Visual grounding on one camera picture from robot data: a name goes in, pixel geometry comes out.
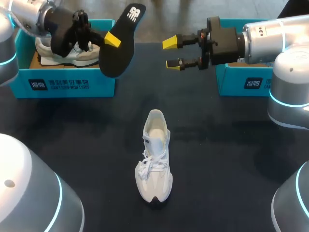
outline robotic arm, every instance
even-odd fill
[[[208,18],[197,35],[177,34],[163,41],[163,49],[198,43],[196,59],[168,60],[167,68],[184,70],[198,66],[237,62],[274,62],[268,115],[289,128],[309,129],[309,15],[249,23],[243,32],[222,28],[219,17]]]
[[[51,36],[51,50],[66,57],[78,43],[88,51],[88,43],[100,46],[99,66],[111,78],[121,75],[134,55],[134,32],[146,7],[128,5],[110,31],[91,28],[88,15],[79,10],[71,12],[52,0],[1,0],[0,2],[0,86],[18,75],[14,43],[14,24],[34,37]]]

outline shoe sole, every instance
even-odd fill
[[[56,65],[68,65],[74,66],[76,68],[86,68],[89,66],[93,66],[98,64],[98,59],[87,60],[87,61],[79,61],[79,60],[72,60],[68,63],[66,58],[50,58],[50,57],[42,57],[38,54],[38,62],[42,66],[56,66]]]

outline black table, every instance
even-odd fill
[[[305,161],[309,133],[280,128],[267,98],[219,97],[215,69],[184,72],[165,51],[138,44],[114,98],[16,100],[0,91],[0,132],[36,152],[80,196],[85,232],[273,232],[276,189]],[[151,109],[171,131],[171,197],[161,210],[142,201],[134,169]]]

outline shoe insole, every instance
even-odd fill
[[[159,138],[159,139],[161,139],[162,143],[164,143],[164,140],[165,140],[164,131],[161,130],[161,129],[151,129],[149,131],[149,137]]]
[[[105,76],[116,78],[130,64],[134,55],[134,32],[145,11],[142,4],[128,5],[105,36],[105,44],[99,52],[99,66]]]

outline cardboard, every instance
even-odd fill
[[[228,66],[230,66],[230,67],[271,67],[271,65],[246,64],[246,63],[242,63],[242,62],[229,63]]]

